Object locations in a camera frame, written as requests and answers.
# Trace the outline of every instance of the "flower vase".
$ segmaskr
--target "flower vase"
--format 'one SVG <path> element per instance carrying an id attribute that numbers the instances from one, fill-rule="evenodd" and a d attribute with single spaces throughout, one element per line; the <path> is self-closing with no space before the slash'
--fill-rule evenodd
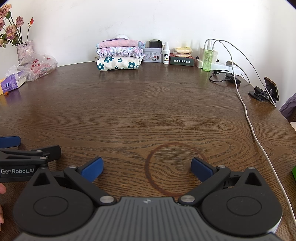
<path id="1" fill-rule="evenodd" d="M 26 53 L 35 53 L 33 49 L 33 40 L 23 42 L 20 45 L 17 45 L 17 57 L 19 64 L 23 60 Z"/>

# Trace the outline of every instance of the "wooden table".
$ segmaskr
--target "wooden table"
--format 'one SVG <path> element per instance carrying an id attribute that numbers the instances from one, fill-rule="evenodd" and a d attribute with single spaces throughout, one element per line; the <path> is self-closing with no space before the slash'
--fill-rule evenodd
<path id="1" fill-rule="evenodd" d="M 58 144 L 51 170 L 82 165 L 95 156 L 104 171 L 95 184 L 111 195 L 174 196 L 199 181 L 192 157 L 234 171 L 256 167 L 280 200 L 277 235 L 296 239 L 296 229 L 271 169 L 255 144 L 234 84 L 211 83 L 197 67 L 143 63 L 138 70 L 98 71 L 94 62 L 58 67 L 53 73 L 0 96 L 0 136 L 19 135 L 21 150 Z M 256 135 L 296 208 L 296 132 L 268 102 L 239 91 Z M 18 230 L 12 207 L 26 183 L 6 183 L 0 195 L 5 223 L 1 241 Z"/>

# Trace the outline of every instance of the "human hand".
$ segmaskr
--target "human hand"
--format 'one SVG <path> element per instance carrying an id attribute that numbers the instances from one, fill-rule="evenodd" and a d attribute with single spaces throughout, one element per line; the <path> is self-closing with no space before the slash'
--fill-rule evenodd
<path id="1" fill-rule="evenodd" d="M 6 187 L 0 183 L 0 194 L 4 194 L 6 193 Z M 0 231 L 1 231 L 1 224 L 4 223 L 4 219 L 3 219 L 3 210 L 2 207 L 0 206 Z"/>

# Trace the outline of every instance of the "green liquid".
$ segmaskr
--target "green liquid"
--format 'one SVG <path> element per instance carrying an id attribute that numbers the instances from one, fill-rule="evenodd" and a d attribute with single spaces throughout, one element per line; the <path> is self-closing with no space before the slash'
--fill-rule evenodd
<path id="1" fill-rule="evenodd" d="M 213 51 L 212 50 L 206 50 L 205 51 L 205 57 L 204 62 L 202 65 L 202 69 L 204 71 L 211 71 L 211 65 L 212 65 L 212 59 L 213 59 Z"/>

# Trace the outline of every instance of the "tissue box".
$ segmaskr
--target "tissue box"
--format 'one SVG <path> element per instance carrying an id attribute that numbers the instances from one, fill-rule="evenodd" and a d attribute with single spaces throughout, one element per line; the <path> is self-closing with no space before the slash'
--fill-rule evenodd
<path id="1" fill-rule="evenodd" d="M 176 57 L 170 54 L 170 64 L 194 66 L 194 58 L 191 57 Z"/>
<path id="2" fill-rule="evenodd" d="M 9 92 L 9 91 L 19 88 L 26 81 L 27 81 L 26 77 L 15 80 L 15 74 L 10 75 L 6 79 L 0 80 L 0 85 L 1 85 L 0 95 L 5 92 Z"/>

